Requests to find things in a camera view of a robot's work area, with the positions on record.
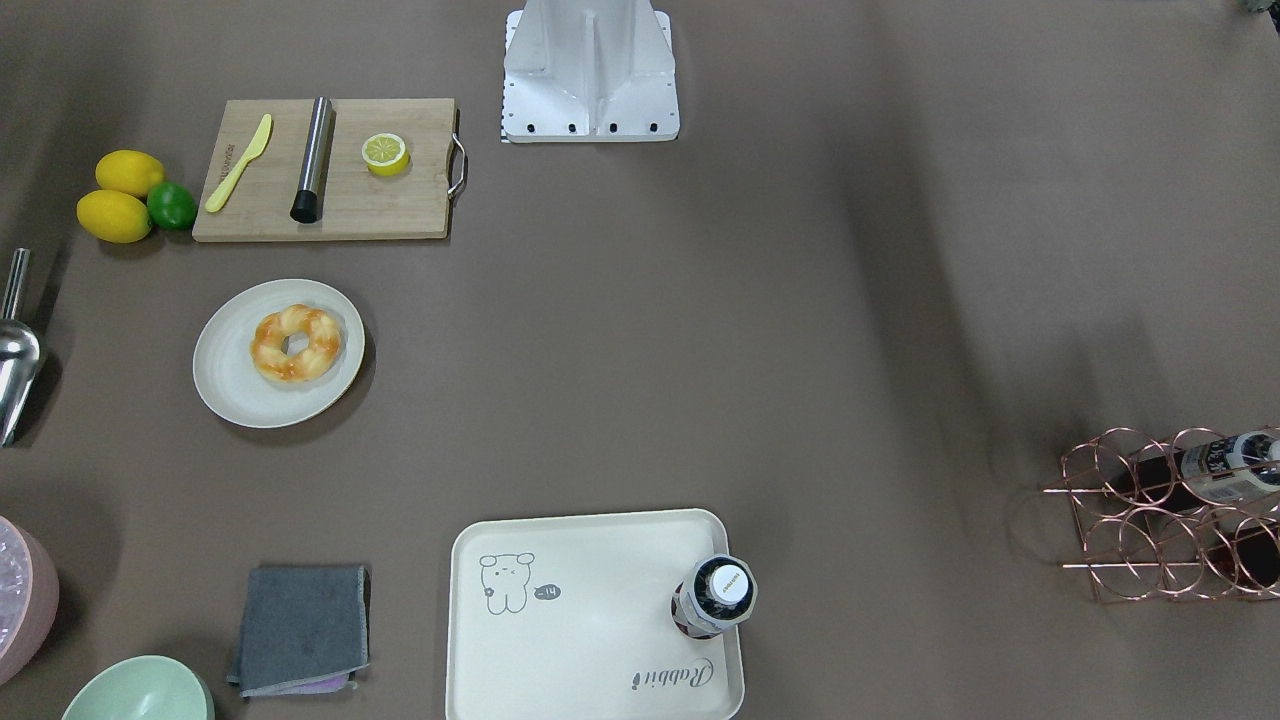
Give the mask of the glazed yellow donut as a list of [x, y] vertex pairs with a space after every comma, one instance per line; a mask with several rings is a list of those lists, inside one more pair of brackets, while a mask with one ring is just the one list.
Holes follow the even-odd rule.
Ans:
[[250, 342], [250, 359], [266, 380], [305, 383], [330, 370], [342, 345], [342, 328], [332, 314], [293, 304], [260, 320]]

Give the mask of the white round plate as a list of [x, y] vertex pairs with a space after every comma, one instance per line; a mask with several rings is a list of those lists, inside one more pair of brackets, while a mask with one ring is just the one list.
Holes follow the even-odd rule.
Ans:
[[248, 428], [279, 428], [329, 409], [353, 384], [365, 351], [357, 307], [306, 279], [257, 284], [223, 304], [195, 346], [205, 405]]

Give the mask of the dark tea bottle on tray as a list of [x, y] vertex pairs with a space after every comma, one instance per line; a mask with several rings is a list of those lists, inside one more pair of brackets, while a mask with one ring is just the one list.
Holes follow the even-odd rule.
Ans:
[[745, 623], [755, 610], [758, 591], [745, 561], [716, 553], [701, 560], [676, 587], [669, 614], [685, 635], [707, 641]]

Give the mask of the cream rabbit tray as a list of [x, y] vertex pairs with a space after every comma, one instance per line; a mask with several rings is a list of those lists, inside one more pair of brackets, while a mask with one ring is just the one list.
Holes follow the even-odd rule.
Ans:
[[698, 639], [669, 606], [730, 550], [717, 515], [671, 509], [479, 521], [456, 538], [448, 719], [731, 719], [739, 633]]

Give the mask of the half lemon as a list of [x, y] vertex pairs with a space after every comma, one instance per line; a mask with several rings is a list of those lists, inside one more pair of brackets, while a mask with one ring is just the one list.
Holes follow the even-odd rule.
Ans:
[[361, 146], [367, 172], [378, 177], [394, 177], [407, 172], [411, 154], [407, 142], [396, 133], [381, 132], [367, 137]]

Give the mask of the bamboo cutting board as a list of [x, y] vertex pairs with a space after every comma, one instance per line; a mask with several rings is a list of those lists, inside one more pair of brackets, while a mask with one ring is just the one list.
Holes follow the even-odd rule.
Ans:
[[[216, 213], [201, 210], [192, 236], [201, 243], [444, 240], [451, 229], [458, 102], [452, 97], [337, 99], [320, 218], [291, 218], [308, 143], [311, 99], [227, 101], [200, 200], [236, 165], [259, 128], [273, 118], [264, 154], [252, 160]], [[378, 133], [398, 135], [410, 155], [397, 176], [375, 176], [361, 156]]]

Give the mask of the grey folded cloth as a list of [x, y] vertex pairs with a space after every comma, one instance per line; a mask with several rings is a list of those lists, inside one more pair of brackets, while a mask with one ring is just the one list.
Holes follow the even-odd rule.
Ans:
[[268, 565], [250, 571], [227, 673], [241, 697], [337, 693], [370, 661], [366, 566]]

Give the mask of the yellow plastic knife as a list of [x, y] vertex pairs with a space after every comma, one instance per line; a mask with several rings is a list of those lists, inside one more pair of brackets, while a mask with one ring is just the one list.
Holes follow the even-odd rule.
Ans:
[[244, 151], [232, 164], [228, 173], [223, 177], [215, 190], [210, 193], [210, 197], [206, 200], [204, 205], [204, 210], [206, 213], [219, 213], [227, 205], [247, 167], [265, 154], [271, 138], [273, 127], [273, 115], [270, 113], [264, 114], [253, 137], [244, 146]]

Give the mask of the green lime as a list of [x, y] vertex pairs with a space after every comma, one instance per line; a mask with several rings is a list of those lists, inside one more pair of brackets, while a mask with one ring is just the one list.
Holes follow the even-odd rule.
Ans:
[[198, 204], [182, 184], [161, 182], [146, 197], [146, 208], [154, 225], [165, 231], [189, 231], [198, 215]]

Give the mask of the yellow lemon near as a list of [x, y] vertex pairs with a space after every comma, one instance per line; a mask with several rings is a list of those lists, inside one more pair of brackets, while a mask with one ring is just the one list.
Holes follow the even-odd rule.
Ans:
[[81, 197], [76, 218], [91, 236], [109, 243], [134, 243], [152, 229], [146, 205], [115, 190], [95, 190]]

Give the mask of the yellow lemon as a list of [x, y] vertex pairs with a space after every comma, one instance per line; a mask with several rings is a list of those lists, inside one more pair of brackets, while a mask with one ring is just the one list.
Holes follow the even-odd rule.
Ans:
[[109, 243], [134, 243], [152, 229], [146, 205], [115, 190], [95, 190], [81, 197], [76, 218], [91, 236]]
[[147, 152], [118, 149], [99, 159], [93, 177], [101, 190], [113, 190], [146, 200], [155, 187], [166, 181], [166, 170]]

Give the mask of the mint green bowl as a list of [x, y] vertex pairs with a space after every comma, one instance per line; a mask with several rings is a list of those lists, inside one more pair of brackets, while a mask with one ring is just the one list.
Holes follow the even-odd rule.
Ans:
[[205, 682], [183, 662], [161, 655], [122, 660], [87, 682], [64, 719], [214, 719]]

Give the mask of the tea bottle in rack upper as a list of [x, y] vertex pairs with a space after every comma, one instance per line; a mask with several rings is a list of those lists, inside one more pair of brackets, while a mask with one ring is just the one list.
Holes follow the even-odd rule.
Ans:
[[1144, 460], [1135, 487], [1171, 512], [1248, 503], [1277, 493], [1277, 430], [1252, 430]]

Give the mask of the metal ice scoop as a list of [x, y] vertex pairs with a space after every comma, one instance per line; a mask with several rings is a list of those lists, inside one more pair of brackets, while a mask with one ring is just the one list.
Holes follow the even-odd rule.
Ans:
[[29, 255], [31, 251], [26, 247], [14, 251], [3, 295], [3, 447], [13, 446], [15, 442], [20, 416], [45, 360], [40, 337], [18, 318], [29, 269]]

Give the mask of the pink bowl with ice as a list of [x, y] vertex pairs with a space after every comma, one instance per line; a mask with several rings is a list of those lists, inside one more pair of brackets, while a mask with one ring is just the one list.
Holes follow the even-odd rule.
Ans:
[[26, 529], [1, 519], [1, 683], [38, 652], [58, 611], [60, 584], [49, 551]]

